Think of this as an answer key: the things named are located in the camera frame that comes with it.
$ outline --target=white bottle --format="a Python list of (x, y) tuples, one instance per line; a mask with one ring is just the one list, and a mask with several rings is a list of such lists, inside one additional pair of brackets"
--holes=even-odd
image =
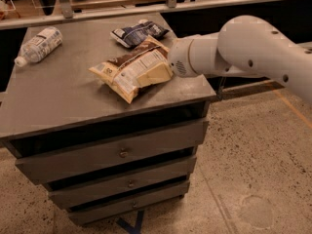
[(21, 45), (15, 64), (25, 66), (29, 62), (39, 62), (61, 43), (62, 35), (60, 31), (52, 26), (47, 27)]

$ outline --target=drawer front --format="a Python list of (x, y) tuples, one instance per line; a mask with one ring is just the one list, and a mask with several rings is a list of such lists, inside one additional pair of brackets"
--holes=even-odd
[(205, 119), (185, 122), (141, 136), (18, 159), (16, 166), (34, 184), (47, 183), (197, 146), (203, 143), (207, 126)]
[(188, 191), (188, 188), (189, 181), (185, 181), (154, 192), (146, 193), (145, 195), (135, 196), (118, 203), (106, 205), (104, 207), (94, 207), (93, 209), (74, 212), (68, 215), (75, 224), (83, 225), (109, 216), (137, 210), (179, 195), (184, 195)]
[(71, 208), (96, 199), (114, 194), (132, 191), (143, 186), (186, 176), (193, 173), (196, 155), (188, 158), (165, 162), (152, 167), (136, 170), (130, 175), (119, 176), (105, 181), (93, 181), (93, 184), (81, 184), (49, 193), (50, 199), (61, 209)]

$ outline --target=drawer handle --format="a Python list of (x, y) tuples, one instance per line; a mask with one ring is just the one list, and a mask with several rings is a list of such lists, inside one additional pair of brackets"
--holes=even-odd
[(121, 149), (120, 149), (119, 156), (120, 156), (121, 158), (126, 158), (126, 157), (128, 156), (128, 152), (126, 151), (126, 148), (121, 148)]
[(136, 208), (137, 208), (137, 202), (133, 201), (133, 209), (136, 209)]
[(129, 188), (134, 188), (135, 187), (135, 184), (134, 184), (134, 182), (132, 180), (129, 180), (128, 187)]

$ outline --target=floor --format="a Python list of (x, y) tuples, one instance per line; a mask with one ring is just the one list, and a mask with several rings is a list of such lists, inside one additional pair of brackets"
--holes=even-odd
[(271, 81), (226, 89), (189, 192), (75, 226), (0, 147), (0, 233), (312, 233), (312, 106)]

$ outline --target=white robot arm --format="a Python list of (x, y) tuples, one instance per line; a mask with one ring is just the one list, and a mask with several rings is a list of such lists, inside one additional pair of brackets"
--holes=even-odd
[(312, 104), (312, 51), (263, 19), (240, 16), (219, 33), (178, 39), (168, 61), (180, 77), (267, 77)]

